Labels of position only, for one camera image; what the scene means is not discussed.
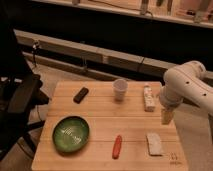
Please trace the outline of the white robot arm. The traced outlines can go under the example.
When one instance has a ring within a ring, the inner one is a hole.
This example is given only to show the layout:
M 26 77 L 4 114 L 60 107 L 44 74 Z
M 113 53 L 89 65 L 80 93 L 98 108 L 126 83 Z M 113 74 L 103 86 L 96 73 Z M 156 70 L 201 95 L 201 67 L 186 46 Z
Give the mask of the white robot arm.
M 190 61 L 168 69 L 163 76 L 165 85 L 159 92 L 163 106 L 161 122 L 169 124 L 174 117 L 174 109 L 186 98 L 213 116 L 213 87 L 202 81 L 205 66 L 199 61 Z

